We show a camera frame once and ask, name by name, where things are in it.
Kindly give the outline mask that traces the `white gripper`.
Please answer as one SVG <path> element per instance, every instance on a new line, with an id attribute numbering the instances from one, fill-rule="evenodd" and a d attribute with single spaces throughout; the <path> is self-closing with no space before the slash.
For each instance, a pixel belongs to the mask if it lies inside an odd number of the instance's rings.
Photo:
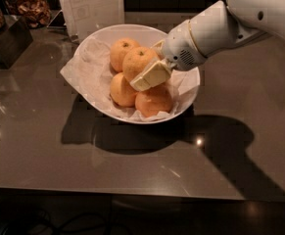
<path id="1" fill-rule="evenodd" d="M 172 64 L 178 71 L 190 71 L 207 59 L 196 46 L 189 20 L 172 29 L 152 49 L 162 50 L 165 59 L 152 61 L 130 81 L 130 85 L 137 91 L 146 91 L 169 80 Z"/>

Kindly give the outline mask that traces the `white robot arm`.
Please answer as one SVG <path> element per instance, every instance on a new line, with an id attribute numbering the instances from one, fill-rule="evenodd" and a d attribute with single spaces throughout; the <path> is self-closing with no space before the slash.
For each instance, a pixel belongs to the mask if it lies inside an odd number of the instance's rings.
<path id="1" fill-rule="evenodd" d="M 285 41 L 285 0 L 223 0 L 174 29 L 153 46 L 160 55 L 130 85 L 145 91 L 166 82 L 174 70 L 190 71 L 210 56 L 249 44 L 264 34 Z"/>

